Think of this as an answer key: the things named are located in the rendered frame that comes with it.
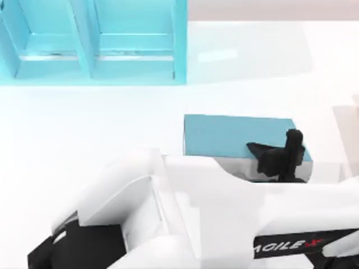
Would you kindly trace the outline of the light blue rack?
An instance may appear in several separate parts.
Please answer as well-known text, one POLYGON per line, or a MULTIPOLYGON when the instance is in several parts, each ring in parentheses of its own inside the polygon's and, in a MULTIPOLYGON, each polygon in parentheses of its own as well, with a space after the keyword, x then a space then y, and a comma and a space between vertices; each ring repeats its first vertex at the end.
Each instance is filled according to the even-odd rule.
POLYGON ((0 85, 184 85, 188 0, 0 0, 0 85))

